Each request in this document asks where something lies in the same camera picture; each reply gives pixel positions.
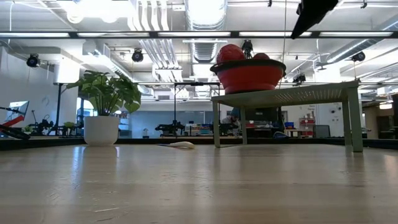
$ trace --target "red bowl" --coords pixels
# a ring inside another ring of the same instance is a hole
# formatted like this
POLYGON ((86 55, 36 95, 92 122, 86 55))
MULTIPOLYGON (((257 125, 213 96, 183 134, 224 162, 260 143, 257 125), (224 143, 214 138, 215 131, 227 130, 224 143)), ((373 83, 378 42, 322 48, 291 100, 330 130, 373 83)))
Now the red bowl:
POLYGON ((225 94, 274 90, 285 76, 286 65, 272 59, 231 60, 213 65, 225 94))

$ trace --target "fluorescent light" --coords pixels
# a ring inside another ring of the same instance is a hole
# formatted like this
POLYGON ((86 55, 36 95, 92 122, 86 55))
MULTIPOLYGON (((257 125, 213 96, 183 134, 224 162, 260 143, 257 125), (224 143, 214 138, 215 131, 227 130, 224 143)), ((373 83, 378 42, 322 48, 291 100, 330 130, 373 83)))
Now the fluorescent light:
POLYGON ((182 40, 184 44, 217 44, 217 43, 228 43, 228 40, 182 40))
POLYGON ((147 32, 79 32, 79 37, 149 37, 147 32))
POLYGON ((393 32, 321 32, 320 37, 389 37, 393 32))
POLYGON ((174 83, 172 83, 172 82, 167 82, 167 83, 165 83, 165 82, 163 82, 163 83, 161 83, 161 82, 158 82, 158 83, 138 83, 138 85, 174 85, 174 83))
POLYGON ((29 38, 41 38, 41 37, 69 37, 66 32, 1 32, 1 38, 15 38, 15 37, 29 37, 29 38))
POLYGON ((392 108, 392 104, 387 103, 387 104, 380 104, 379 105, 380 110, 388 110, 392 108))
POLYGON ((159 32, 159 37, 229 37, 230 32, 159 32))
MULTIPOLYGON (((291 32, 239 32, 240 37, 250 36, 250 37, 284 37, 292 35, 291 32)), ((304 32, 301 37, 311 36, 311 32, 304 32)))

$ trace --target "table leg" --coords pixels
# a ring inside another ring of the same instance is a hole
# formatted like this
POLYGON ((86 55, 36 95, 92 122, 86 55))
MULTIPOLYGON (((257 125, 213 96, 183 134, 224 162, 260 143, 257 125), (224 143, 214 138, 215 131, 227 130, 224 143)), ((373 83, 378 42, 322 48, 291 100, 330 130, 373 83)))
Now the table leg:
POLYGON ((213 136, 214 145, 220 147, 220 121, 218 119, 218 102, 213 101, 213 136))
POLYGON ((345 146, 347 149, 353 150, 353 140, 352 140, 352 136, 351 136, 351 123, 349 121, 348 100, 343 101, 343 124, 344 124, 345 146))
POLYGON ((349 118, 351 121, 351 131, 353 138, 353 151, 363 152, 362 127, 360 118, 360 116, 362 116, 362 113, 360 113, 359 110, 362 110, 362 108, 359 108, 358 89, 347 89, 347 95, 349 103, 349 118))
POLYGON ((241 125, 243 144, 248 144, 248 132, 246 130, 246 110, 241 108, 241 125))

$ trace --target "red fruit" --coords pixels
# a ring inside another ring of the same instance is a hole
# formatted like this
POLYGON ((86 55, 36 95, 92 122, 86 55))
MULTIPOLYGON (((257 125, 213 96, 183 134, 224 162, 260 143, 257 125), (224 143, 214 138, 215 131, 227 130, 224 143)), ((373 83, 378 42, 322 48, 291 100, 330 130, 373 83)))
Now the red fruit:
POLYGON ((253 58, 254 59, 269 59, 269 56, 265 53, 257 53, 253 58))
POLYGON ((220 49, 217 55, 217 63, 230 60, 244 60, 242 49, 234 44, 225 45, 220 49))

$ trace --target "white plant pot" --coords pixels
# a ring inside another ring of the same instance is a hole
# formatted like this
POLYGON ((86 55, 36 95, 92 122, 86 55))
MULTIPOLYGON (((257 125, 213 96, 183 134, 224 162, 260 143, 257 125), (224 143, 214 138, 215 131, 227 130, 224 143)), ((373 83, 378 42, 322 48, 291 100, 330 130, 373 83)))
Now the white plant pot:
POLYGON ((85 117, 85 142, 91 146, 113 145, 119 136, 119 118, 111 116, 85 117))

